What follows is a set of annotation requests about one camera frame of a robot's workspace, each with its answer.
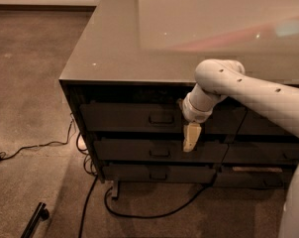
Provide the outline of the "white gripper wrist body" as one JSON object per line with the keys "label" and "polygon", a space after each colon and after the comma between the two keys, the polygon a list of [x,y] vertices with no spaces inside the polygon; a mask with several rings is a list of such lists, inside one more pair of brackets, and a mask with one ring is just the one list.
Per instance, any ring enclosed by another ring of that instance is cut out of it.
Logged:
{"label": "white gripper wrist body", "polygon": [[177,104],[185,120],[190,123],[204,123],[213,111],[213,100],[205,94],[190,92],[184,99],[178,99]]}

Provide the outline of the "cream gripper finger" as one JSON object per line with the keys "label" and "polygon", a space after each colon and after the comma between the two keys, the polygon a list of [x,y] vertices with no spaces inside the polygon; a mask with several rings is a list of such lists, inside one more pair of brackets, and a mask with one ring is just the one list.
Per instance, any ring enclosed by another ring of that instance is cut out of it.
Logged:
{"label": "cream gripper finger", "polygon": [[184,141],[183,141],[183,151],[186,153],[191,152],[200,137],[202,128],[201,125],[198,123],[189,123],[188,125],[184,126]]}

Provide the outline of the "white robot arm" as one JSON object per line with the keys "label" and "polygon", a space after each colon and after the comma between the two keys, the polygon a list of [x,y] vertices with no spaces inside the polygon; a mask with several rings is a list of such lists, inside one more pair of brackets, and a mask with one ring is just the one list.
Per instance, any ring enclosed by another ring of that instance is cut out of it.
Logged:
{"label": "white robot arm", "polygon": [[[245,68],[236,60],[206,59],[198,64],[194,77],[194,88],[180,101],[187,121],[185,152],[193,150],[201,124],[226,97],[299,138],[299,88],[246,76]],[[288,188],[278,238],[299,238],[299,165]]]}

